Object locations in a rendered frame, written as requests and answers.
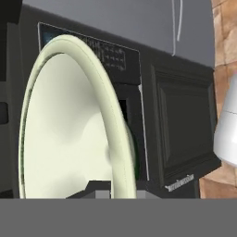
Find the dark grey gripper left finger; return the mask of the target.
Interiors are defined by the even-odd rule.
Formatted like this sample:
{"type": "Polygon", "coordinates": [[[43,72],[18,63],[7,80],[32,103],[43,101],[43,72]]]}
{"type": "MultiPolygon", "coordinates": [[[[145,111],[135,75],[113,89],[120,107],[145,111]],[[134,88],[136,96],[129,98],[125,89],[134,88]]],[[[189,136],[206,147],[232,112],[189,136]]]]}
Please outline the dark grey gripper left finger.
{"type": "Polygon", "coordinates": [[[75,193],[69,198],[80,199],[109,199],[111,191],[110,181],[89,181],[86,188],[83,191],[75,193]]]}

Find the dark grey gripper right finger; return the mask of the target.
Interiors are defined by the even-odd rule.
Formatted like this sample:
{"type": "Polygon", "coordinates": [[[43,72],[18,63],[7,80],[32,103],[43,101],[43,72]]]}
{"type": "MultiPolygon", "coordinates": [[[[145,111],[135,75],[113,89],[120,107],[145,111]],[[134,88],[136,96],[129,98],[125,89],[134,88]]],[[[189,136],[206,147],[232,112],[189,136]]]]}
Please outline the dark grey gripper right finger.
{"type": "Polygon", "coordinates": [[[161,192],[151,181],[137,181],[136,188],[138,199],[159,199],[161,197],[161,192]]]}

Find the pale green bowl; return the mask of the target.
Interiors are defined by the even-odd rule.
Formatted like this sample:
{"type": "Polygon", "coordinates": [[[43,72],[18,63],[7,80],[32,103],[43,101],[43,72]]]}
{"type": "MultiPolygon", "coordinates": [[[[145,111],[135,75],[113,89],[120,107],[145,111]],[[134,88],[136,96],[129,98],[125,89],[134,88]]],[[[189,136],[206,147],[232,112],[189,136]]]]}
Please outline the pale green bowl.
{"type": "Polygon", "coordinates": [[[79,38],[60,35],[38,55],[19,125],[19,196],[68,198],[102,181],[134,199],[131,130],[105,68],[79,38]]]}

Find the dark panelled cabinet door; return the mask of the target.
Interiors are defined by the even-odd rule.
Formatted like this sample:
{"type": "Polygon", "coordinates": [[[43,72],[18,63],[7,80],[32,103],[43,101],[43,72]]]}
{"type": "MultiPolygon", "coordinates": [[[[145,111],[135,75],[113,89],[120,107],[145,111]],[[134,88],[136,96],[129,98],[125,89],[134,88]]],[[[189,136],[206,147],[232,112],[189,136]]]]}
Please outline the dark panelled cabinet door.
{"type": "Polygon", "coordinates": [[[147,71],[154,113],[149,124],[156,135],[150,181],[161,198],[198,198],[199,180],[221,165],[213,153],[217,125],[213,69],[159,53],[151,57],[147,71]],[[165,188],[190,174],[193,181],[171,193],[165,188]]]}

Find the grey cabinet door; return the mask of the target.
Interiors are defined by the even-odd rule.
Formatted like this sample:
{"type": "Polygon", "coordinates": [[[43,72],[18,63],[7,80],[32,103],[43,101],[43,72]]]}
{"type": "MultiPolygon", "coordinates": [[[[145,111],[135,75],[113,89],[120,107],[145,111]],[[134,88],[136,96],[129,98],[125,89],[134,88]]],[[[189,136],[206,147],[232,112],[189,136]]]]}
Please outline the grey cabinet door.
{"type": "MultiPolygon", "coordinates": [[[[172,54],[171,0],[23,0],[27,6],[172,54]]],[[[179,24],[179,2],[176,2],[179,24]]],[[[181,41],[175,56],[215,66],[211,0],[183,0],[181,41]]]]}

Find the white rounded vessel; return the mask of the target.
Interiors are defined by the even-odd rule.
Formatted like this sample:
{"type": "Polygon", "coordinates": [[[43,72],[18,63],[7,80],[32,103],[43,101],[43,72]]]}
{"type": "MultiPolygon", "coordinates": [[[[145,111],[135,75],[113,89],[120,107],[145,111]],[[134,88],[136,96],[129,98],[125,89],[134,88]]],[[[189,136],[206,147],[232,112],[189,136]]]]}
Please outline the white rounded vessel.
{"type": "Polygon", "coordinates": [[[213,151],[220,160],[237,168],[237,73],[231,77],[218,118],[213,151]]]}

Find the black appliance with control panel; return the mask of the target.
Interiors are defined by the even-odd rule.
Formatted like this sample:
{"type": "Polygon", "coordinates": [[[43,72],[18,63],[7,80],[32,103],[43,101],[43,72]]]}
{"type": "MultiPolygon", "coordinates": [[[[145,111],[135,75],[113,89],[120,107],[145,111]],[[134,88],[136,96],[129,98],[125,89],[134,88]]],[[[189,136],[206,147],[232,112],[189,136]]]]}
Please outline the black appliance with control panel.
{"type": "Polygon", "coordinates": [[[0,198],[19,195],[19,123],[26,85],[36,57],[60,34],[83,40],[105,67],[135,143],[136,180],[146,181],[140,52],[117,36],[32,6],[19,7],[17,19],[0,19],[0,198]]]}

